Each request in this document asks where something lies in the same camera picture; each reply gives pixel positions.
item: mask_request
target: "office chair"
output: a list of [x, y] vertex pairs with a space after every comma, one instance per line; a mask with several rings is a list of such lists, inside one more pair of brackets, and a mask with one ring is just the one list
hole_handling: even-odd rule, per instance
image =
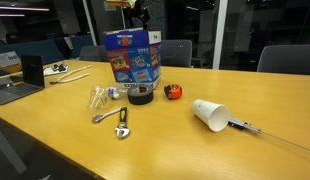
[[162, 40], [161, 65], [191, 67], [192, 42], [190, 40]]
[[266, 46], [257, 72], [310, 75], [310, 44]]
[[200, 68], [212, 68], [213, 67], [213, 57], [211, 51], [204, 52], [199, 58], [192, 58], [192, 61], [199, 62]]
[[82, 61], [108, 62], [108, 54], [104, 45], [84, 46], [79, 55]]

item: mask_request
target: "white paper cup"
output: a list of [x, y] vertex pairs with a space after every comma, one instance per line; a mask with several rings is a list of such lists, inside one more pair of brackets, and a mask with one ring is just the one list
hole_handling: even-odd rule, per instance
[[225, 105], [201, 99], [194, 101], [192, 111], [214, 132], [223, 130], [231, 117]]

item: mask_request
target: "adjustable wrench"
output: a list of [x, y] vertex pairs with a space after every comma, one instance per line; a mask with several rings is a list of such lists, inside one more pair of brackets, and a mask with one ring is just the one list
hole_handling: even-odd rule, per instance
[[129, 129], [126, 126], [127, 107], [122, 107], [119, 114], [119, 125], [115, 128], [119, 139], [124, 139], [129, 135]]

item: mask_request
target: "orange tape measure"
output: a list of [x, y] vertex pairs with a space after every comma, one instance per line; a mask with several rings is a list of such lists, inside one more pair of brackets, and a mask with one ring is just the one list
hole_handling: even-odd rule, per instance
[[178, 99], [182, 95], [182, 87], [178, 84], [170, 84], [164, 87], [168, 99]]

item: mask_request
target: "laptop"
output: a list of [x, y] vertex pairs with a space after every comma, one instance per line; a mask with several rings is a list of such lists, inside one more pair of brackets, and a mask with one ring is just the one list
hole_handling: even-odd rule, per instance
[[0, 105], [28, 96], [45, 88], [41, 56], [22, 55], [23, 82], [0, 89]]

